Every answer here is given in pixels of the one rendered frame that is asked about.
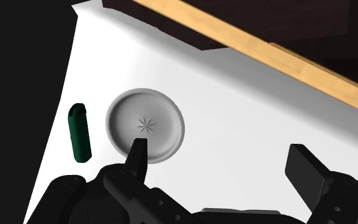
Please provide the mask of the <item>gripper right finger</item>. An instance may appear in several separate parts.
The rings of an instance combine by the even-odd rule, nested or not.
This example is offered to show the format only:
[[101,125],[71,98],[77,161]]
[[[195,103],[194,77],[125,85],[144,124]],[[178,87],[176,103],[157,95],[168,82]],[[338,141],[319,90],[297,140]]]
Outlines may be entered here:
[[291,144],[285,175],[312,212],[306,224],[358,224],[358,180],[330,171],[302,144]]

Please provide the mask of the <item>grey round plate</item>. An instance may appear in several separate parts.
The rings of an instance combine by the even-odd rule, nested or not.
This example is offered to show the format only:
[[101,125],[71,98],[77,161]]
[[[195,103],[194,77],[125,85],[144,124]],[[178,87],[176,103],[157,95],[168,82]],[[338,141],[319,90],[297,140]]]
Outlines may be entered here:
[[117,96],[108,108],[105,126],[110,143],[124,157],[134,139],[147,139],[149,164],[172,157],[185,135],[178,106],[165,94],[150,88],[135,88]]

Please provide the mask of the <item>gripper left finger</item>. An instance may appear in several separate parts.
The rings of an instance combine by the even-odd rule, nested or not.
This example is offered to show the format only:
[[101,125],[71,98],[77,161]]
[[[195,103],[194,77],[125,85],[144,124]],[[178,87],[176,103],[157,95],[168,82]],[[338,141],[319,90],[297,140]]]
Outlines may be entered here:
[[[134,139],[124,164],[106,167],[102,186],[127,212],[130,224],[201,224],[159,188],[144,184],[148,140]],[[50,182],[26,224],[69,224],[75,205],[85,198],[85,179],[65,175]]]

